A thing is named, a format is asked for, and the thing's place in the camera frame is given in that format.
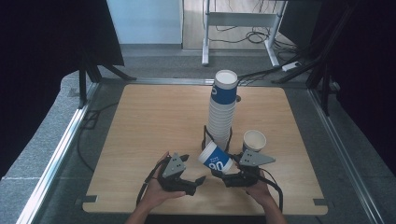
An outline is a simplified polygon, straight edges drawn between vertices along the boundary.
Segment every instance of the gray floor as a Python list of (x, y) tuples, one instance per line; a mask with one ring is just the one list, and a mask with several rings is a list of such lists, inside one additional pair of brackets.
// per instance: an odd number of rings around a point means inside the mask
[[(119, 69), (131, 76), (140, 77), (141, 80), (172, 78), (162, 81), (188, 82), (213, 78), (220, 69), (230, 69), (238, 75), (244, 75), (271, 67), (265, 51), (211, 51), (208, 67), (201, 66), (200, 51), (183, 51), (179, 46), (122, 46), (122, 51), (125, 67)], [(120, 99), (122, 87), (127, 84), (105, 68), (100, 67), (100, 70), (104, 79), (97, 94), (92, 97), (90, 111), (116, 103)], [(329, 213), (321, 217), (287, 216), (288, 222), (374, 223), (364, 210), (365, 200), (351, 180), (348, 167), (340, 159), (311, 93), (304, 87), (307, 75), (302, 74), (281, 87), (290, 101), (329, 206)], [(277, 72), (250, 85), (274, 86), (270, 81), (282, 76), (285, 73)], [(77, 107), (78, 74), (73, 73), (64, 78), (61, 92), (35, 137), (0, 182), (0, 223), (17, 221)], [(74, 139), (34, 223), (122, 223), (128, 217), (128, 214), (87, 214), (81, 209), (81, 201), (90, 184), (92, 172), (78, 156), (78, 143), (82, 157), (88, 165), (94, 167), (116, 108), (113, 105), (104, 109), (94, 128), (80, 131), (80, 141), (78, 138)], [(382, 223), (392, 223), (396, 220), (394, 175), (338, 104), (335, 94), (330, 96), (329, 108), (331, 115), (328, 119), (337, 131), (337, 137), (342, 140), (342, 147), (361, 177), (368, 196), (372, 196)], [(261, 217), (152, 216), (148, 223), (262, 223), (260, 219)]]

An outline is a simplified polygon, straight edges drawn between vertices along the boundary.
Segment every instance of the white wall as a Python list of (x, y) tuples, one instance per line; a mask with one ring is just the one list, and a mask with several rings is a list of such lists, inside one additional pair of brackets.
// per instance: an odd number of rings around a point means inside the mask
[(181, 0), (107, 0), (120, 44), (181, 44)]

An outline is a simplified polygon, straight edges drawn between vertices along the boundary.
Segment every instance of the stack of paper cups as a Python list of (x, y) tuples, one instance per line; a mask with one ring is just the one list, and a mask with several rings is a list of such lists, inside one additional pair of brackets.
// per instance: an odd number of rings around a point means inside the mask
[(209, 105), (207, 130), (214, 142), (225, 150), (230, 138), (235, 110), (237, 75), (230, 70), (216, 73)]

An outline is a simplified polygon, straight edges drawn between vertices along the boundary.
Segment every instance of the wooden table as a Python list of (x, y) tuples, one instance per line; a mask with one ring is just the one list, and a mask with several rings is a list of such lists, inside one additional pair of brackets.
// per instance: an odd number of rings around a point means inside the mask
[[(194, 196), (168, 200), (153, 214), (262, 215), (254, 200), (239, 188), (225, 188), (221, 179), (198, 162), (204, 125), (208, 120), (211, 86), (128, 85), (96, 166), (84, 203), (87, 212), (131, 213), (144, 179), (161, 155), (189, 154), (187, 170), (181, 176), (190, 181), (206, 175)], [(284, 214), (324, 215), (326, 205), (308, 158), (285, 92), (280, 88), (238, 87), (242, 101), (233, 119), (231, 153), (239, 153), (243, 134), (259, 130), (267, 137), (262, 153), (275, 157), (265, 164), (282, 188)], [(235, 167), (229, 173), (237, 173)], [(275, 200), (277, 192), (270, 188)]]

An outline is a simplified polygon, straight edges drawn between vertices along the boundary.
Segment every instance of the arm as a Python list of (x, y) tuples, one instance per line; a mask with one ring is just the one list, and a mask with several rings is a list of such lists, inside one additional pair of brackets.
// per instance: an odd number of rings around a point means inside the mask
[[(166, 152), (159, 161), (163, 160), (168, 155), (169, 152)], [(145, 195), (125, 224), (143, 224), (153, 208), (159, 206), (168, 199), (179, 198), (186, 195), (184, 191), (168, 192), (163, 190), (157, 180), (159, 170), (160, 168), (157, 169), (154, 177), (148, 182)]]
[(262, 206), (268, 224), (285, 224), (285, 217), (281, 213), (266, 183), (259, 181), (257, 184), (246, 188), (246, 192)]

